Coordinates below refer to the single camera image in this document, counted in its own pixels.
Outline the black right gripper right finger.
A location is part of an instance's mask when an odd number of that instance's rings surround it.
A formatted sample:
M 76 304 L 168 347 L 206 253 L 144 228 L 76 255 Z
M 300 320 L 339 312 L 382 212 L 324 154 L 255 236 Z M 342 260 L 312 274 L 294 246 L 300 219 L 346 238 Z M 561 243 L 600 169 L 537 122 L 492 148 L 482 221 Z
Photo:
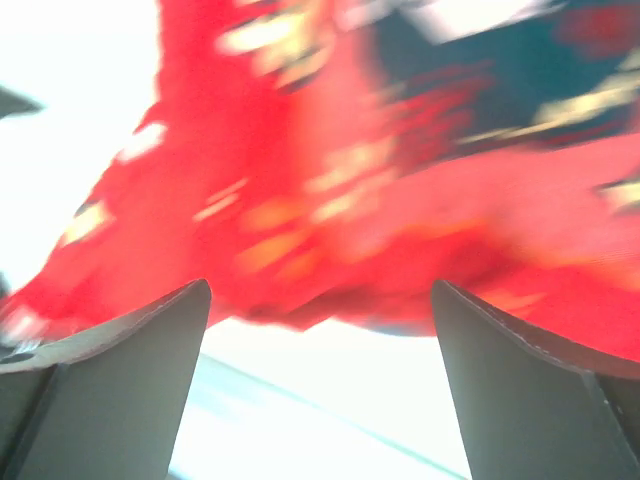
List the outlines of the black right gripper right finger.
M 473 478 L 638 479 L 638 363 L 448 282 L 433 285 L 431 303 Z

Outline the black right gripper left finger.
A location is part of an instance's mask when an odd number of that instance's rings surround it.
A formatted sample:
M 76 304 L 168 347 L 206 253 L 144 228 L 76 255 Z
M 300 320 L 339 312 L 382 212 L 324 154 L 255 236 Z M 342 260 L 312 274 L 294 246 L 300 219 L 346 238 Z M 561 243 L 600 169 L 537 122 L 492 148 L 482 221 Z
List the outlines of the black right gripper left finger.
M 197 281 L 65 339 L 2 347 L 2 478 L 166 478 L 210 302 Z

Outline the red patterned pillowcase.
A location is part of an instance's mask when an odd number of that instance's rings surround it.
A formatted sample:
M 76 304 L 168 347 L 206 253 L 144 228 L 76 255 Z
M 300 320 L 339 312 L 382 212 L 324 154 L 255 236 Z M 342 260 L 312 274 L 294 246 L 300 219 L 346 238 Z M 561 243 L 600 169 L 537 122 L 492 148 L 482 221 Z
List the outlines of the red patterned pillowcase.
M 192 281 L 211 323 L 431 336 L 446 280 L 639 357 L 635 1 L 162 1 L 157 98 L 8 345 Z

